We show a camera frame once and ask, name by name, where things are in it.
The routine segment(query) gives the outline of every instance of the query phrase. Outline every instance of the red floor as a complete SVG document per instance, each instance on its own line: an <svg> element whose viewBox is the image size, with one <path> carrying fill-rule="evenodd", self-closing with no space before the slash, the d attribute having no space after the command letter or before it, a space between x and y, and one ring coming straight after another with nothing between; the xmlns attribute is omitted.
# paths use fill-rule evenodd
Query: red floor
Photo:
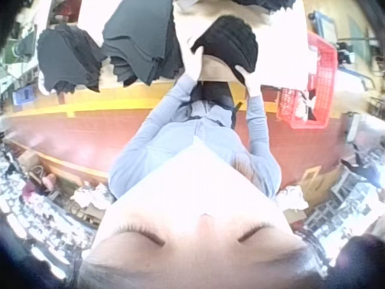
<svg viewBox="0 0 385 289"><path fill-rule="evenodd" d="M84 111L9 119L13 139L59 160L107 172L135 134L148 110ZM306 169L331 170L343 156L343 121L331 119L327 129L293 130L268 114L271 151L282 167L282 186L299 181ZM248 146L245 113L239 112L237 133Z"/></svg>

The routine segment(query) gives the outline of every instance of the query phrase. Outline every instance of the dark gray fabric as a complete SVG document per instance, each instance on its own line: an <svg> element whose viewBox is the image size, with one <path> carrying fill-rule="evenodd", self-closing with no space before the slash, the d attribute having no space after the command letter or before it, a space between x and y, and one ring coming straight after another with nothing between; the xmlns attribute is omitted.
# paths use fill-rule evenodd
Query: dark gray fabric
<svg viewBox="0 0 385 289"><path fill-rule="evenodd" d="M240 65L250 73L255 70L258 44L250 26L240 18L231 15L219 17L196 40L191 50L195 52L200 46L205 48L205 54L223 60L243 84L244 78L235 66Z"/></svg>
<svg viewBox="0 0 385 289"><path fill-rule="evenodd" d="M241 5L259 5L270 11L293 8L295 0L233 0Z"/></svg>
<svg viewBox="0 0 385 289"><path fill-rule="evenodd" d="M172 0L123 0L103 30L103 53L124 86L173 79L183 66Z"/></svg>
<svg viewBox="0 0 385 289"><path fill-rule="evenodd" d="M127 37L147 55L165 55L171 0L123 0L106 23L103 36L108 40Z"/></svg>
<svg viewBox="0 0 385 289"><path fill-rule="evenodd" d="M100 68L106 56L86 31L64 24L44 30L37 52L47 91L73 93L76 85L85 85L99 92Z"/></svg>

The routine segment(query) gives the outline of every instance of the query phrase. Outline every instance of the table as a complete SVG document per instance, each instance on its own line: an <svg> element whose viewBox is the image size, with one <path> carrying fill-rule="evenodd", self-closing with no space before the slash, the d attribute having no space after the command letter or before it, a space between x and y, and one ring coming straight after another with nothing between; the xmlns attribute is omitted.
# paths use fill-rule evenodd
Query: table
<svg viewBox="0 0 385 289"><path fill-rule="evenodd" d="M102 31L121 0L82 0L78 26L86 30L98 45L103 43ZM257 68L263 85L304 90L308 67L306 14L302 0L293 9L269 14L258 6L238 5L231 0L201 0L187 11L174 3L174 21L180 42L197 38L221 15L243 18L253 29L259 43ZM109 61L103 64L101 88L121 87L112 73ZM220 60L205 56L202 80L236 81L231 70Z"/></svg>

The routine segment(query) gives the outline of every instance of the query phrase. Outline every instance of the clothing pile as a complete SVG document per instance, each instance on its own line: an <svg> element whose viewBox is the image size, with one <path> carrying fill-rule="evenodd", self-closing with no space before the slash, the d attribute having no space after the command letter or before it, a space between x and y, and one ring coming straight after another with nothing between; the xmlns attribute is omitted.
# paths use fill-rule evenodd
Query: clothing pile
<svg viewBox="0 0 385 289"><path fill-rule="evenodd" d="M160 76L173 79L183 67L172 0L123 0L103 30L103 52L114 74L129 86Z"/></svg>
<svg viewBox="0 0 385 289"><path fill-rule="evenodd" d="M242 66L249 73L255 70L258 43L251 27L240 18L231 15L219 17L196 40L191 50L195 52L200 46L205 48L204 54L223 60L243 84L245 79L235 66Z"/></svg>
<svg viewBox="0 0 385 289"><path fill-rule="evenodd" d="M37 53L47 91L73 93L77 85L85 85L100 92L100 68L106 56L86 31L65 24L46 29L38 39Z"/></svg>
<svg viewBox="0 0 385 289"><path fill-rule="evenodd" d="M78 188L70 199L82 208L93 204L100 210L106 210L115 201L114 196L105 185L100 183L94 188L89 182L84 182L84 186Z"/></svg>
<svg viewBox="0 0 385 289"><path fill-rule="evenodd" d="M304 122L308 120L316 121L313 110L316 104L316 90L313 89L309 92L300 92L301 97L297 99L297 108L295 110L295 116L302 119Z"/></svg>
<svg viewBox="0 0 385 289"><path fill-rule="evenodd" d="M270 11L293 8L295 0L233 0L241 5L258 5Z"/></svg>

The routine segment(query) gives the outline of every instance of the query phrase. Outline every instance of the black knit fabric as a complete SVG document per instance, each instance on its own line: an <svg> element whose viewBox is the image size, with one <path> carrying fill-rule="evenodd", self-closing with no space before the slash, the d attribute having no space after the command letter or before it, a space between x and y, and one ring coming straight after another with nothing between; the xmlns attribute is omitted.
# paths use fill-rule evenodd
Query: black knit fabric
<svg viewBox="0 0 385 289"><path fill-rule="evenodd" d="M200 46L204 47L205 54L223 60L243 84L244 78L235 66L240 65L250 73L255 70L258 44L250 26L240 18L230 15L219 17L196 40L191 50L195 52Z"/></svg>
<svg viewBox="0 0 385 289"><path fill-rule="evenodd" d="M85 85L99 92L100 68L106 56L86 31L65 24L46 29L40 34L37 53L47 91L73 93L77 85Z"/></svg>
<svg viewBox="0 0 385 289"><path fill-rule="evenodd" d="M258 5L270 11L278 11L281 8L293 8L295 0L233 0L241 5Z"/></svg>
<svg viewBox="0 0 385 289"><path fill-rule="evenodd" d="M123 0L103 31L103 52L126 87L138 78L147 85L173 79L183 67L172 0Z"/></svg>

